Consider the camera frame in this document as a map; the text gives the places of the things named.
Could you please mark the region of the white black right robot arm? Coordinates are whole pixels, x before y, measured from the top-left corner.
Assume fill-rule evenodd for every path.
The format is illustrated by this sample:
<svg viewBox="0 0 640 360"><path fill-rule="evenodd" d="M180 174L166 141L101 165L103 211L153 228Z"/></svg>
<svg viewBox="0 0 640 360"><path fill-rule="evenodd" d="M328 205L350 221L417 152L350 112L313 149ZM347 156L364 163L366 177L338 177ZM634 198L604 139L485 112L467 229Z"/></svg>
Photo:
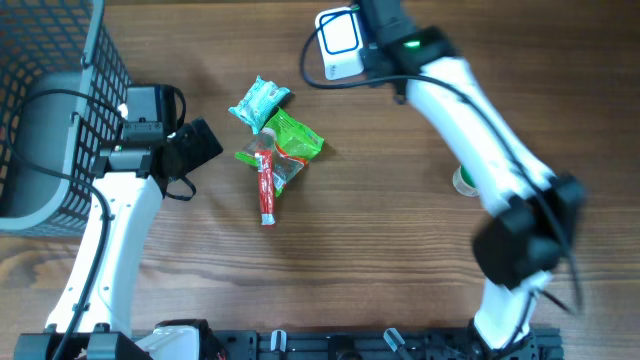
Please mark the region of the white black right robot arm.
<svg viewBox="0 0 640 360"><path fill-rule="evenodd" d="M556 175L514 134L469 62L436 27L420 29L398 1L361 1L364 62L431 121L470 175L490 221L472 241L486 283L472 324L490 358L517 351L561 260L583 307L574 236L584 188Z"/></svg>

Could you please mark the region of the red stick snack packet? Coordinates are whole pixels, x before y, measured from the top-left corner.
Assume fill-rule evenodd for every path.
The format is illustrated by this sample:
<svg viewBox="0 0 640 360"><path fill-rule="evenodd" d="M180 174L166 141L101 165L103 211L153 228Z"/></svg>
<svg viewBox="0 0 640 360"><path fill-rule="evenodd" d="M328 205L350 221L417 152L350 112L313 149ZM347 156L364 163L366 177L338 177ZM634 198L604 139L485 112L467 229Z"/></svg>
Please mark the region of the red stick snack packet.
<svg viewBox="0 0 640 360"><path fill-rule="evenodd" d="M261 224L272 226L275 224L272 152L259 150L255 153L255 158L258 165Z"/></svg>

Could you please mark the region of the clear plastic snack wrapper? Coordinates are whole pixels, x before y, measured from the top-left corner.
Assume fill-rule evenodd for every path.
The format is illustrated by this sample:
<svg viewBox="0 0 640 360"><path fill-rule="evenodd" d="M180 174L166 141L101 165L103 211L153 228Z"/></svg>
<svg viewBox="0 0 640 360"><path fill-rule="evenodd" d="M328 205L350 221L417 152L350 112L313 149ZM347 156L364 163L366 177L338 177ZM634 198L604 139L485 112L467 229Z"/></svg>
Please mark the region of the clear plastic snack wrapper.
<svg viewBox="0 0 640 360"><path fill-rule="evenodd" d="M236 154L236 158L257 167L255 155L259 151L271 153L273 182L276 195L279 195L286 185L302 170L305 163L294 159L278 147L276 135L273 131L260 132Z"/></svg>

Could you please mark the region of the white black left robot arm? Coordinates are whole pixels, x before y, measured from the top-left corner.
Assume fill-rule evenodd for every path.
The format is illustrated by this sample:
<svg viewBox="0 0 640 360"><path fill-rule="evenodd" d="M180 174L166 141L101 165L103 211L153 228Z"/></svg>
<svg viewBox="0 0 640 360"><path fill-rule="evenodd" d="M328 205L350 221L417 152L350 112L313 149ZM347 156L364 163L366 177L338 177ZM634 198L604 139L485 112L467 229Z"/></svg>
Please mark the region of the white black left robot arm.
<svg viewBox="0 0 640 360"><path fill-rule="evenodd" d="M40 333L23 333L17 359L220 359L225 350L205 320L164 321L132 337L133 291L144 242L166 187L220 155L206 121L177 130L127 122L93 161L91 209L72 272Z"/></svg>

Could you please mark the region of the teal white wipes packet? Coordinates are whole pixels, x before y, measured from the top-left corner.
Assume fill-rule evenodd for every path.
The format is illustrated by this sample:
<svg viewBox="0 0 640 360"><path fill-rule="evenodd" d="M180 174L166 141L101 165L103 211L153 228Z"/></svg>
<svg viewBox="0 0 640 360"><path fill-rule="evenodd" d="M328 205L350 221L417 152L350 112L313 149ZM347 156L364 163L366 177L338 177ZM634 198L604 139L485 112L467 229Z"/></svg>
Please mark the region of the teal white wipes packet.
<svg viewBox="0 0 640 360"><path fill-rule="evenodd" d="M257 76L245 96L228 111L256 135L270 119L271 113L290 95L291 91L288 88L280 87L273 81L266 81Z"/></svg>

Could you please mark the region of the green lid plastic jar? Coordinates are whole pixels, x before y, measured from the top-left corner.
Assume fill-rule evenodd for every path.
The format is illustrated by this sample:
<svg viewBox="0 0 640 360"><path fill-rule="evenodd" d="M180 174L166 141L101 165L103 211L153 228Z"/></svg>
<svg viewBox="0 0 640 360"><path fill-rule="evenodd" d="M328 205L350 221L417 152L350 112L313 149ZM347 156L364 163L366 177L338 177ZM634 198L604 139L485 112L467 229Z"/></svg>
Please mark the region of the green lid plastic jar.
<svg viewBox="0 0 640 360"><path fill-rule="evenodd" d="M452 183L455 190L466 197L478 197L479 192L475 187L475 184L466 171L466 169L460 165L452 176Z"/></svg>

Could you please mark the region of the green snack packet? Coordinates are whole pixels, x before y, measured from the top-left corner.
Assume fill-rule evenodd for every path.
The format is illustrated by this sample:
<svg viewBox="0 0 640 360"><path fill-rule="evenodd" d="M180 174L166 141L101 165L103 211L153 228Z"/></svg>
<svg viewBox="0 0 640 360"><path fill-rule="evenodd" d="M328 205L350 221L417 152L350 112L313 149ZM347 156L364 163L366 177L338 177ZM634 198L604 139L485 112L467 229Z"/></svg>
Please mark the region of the green snack packet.
<svg viewBox="0 0 640 360"><path fill-rule="evenodd" d="M267 121L260 132L268 130L275 133L276 142L281 150L294 159L302 160L305 166L321 152L324 144L322 137L281 108Z"/></svg>

